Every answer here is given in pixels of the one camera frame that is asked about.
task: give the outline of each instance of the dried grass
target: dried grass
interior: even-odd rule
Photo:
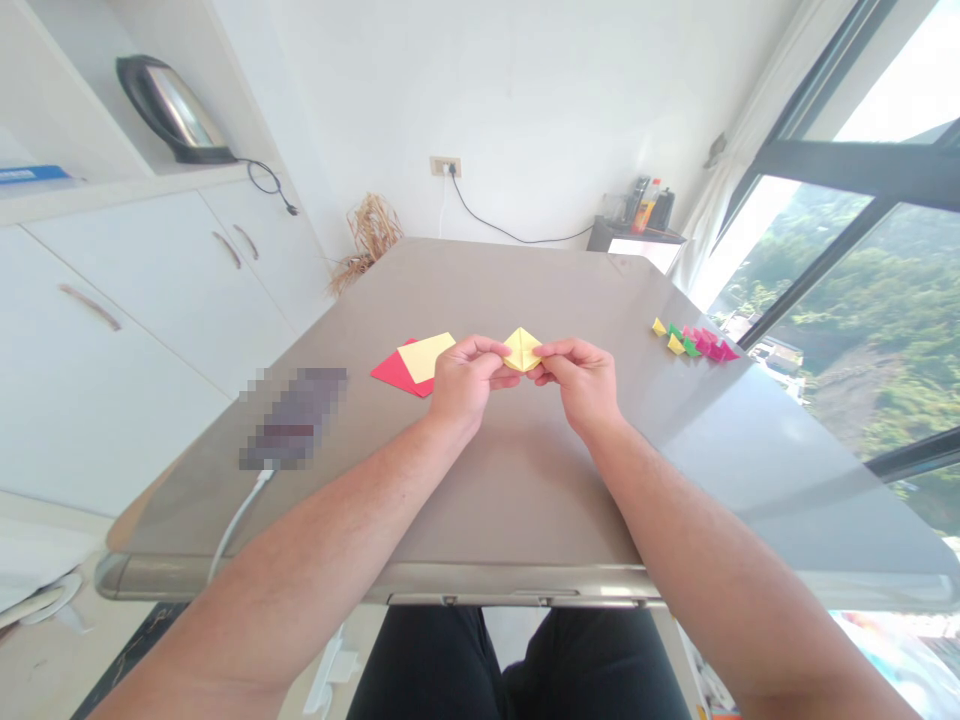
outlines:
[[[396,211],[375,193],[367,193],[353,215],[347,215],[347,222],[357,252],[340,262],[342,267],[330,283],[338,297],[403,237]]]

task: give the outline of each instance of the black pants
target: black pants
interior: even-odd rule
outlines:
[[[686,720],[645,610],[551,610],[503,674],[483,611],[392,607],[348,720]]]

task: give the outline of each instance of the table surface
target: table surface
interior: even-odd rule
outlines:
[[[310,466],[267,484],[227,557],[423,416],[429,399],[369,375],[407,338],[505,339],[523,326],[541,341],[579,336],[609,350],[627,419],[828,604],[956,602],[953,553],[776,382],[747,358],[674,356],[651,332],[654,317],[712,327],[645,258],[405,239],[118,519],[98,587],[165,600],[202,589],[256,479],[238,469],[239,449],[297,368],[346,368],[346,390]],[[656,596],[556,387],[523,383],[491,397],[370,597],[616,595],[618,578],[629,597]]]

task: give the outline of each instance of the black power cord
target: black power cord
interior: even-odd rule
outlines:
[[[283,194],[283,188],[280,187],[280,178],[277,177],[277,174],[273,170],[271,170],[266,163],[260,162],[259,160],[251,160],[250,158],[237,158],[237,160],[239,162],[245,162],[247,164],[247,177],[250,178],[250,182],[254,184],[257,190],[259,190],[260,192],[265,192],[267,195],[279,195],[280,199],[283,200],[283,204],[287,206],[288,213],[290,213],[291,215],[300,214],[300,210],[297,209],[297,207],[293,203],[287,200],[286,196]],[[270,173],[270,177],[272,177],[273,181],[277,184],[277,187],[275,190],[267,190],[265,187],[263,187],[262,185],[260,185],[260,183],[257,182],[256,178],[253,177],[254,165],[257,165],[258,167],[262,167],[264,170]]]
[[[470,213],[470,215],[473,217],[474,220],[479,220],[487,227],[492,227],[494,230],[497,230],[498,232],[502,232],[507,237],[511,237],[517,242],[523,243],[524,245],[537,245],[538,243],[543,243],[543,242],[561,242],[563,240],[573,240],[573,238],[579,237],[580,235],[583,235],[585,232],[589,232],[590,230],[593,229],[593,223],[591,223],[589,227],[585,227],[583,230],[576,233],[575,235],[570,235],[569,237],[565,237],[565,238],[554,238],[553,240],[521,240],[513,233],[508,233],[503,228],[497,227],[493,223],[488,223],[483,218],[477,217],[476,214],[473,212],[473,210],[467,207],[467,203],[463,199],[463,195],[460,193],[460,187],[457,185],[457,166],[454,165],[453,163],[450,163],[450,177],[453,178],[453,187],[456,188],[457,196],[460,198],[460,203],[463,205],[463,209],[466,210],[468,213]]]

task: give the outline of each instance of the green foliage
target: green foliage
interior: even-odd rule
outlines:
[[[869,202],[802,186],[726,292],[762,313]],[[863,459],[960,425],[960,215],[904,205],[833,269],[771,333],[806,340],[808,409],[817,379],[845,349],[897,358],[857,448]],[[960,534],[960,466],[898,494],[934,528]]]

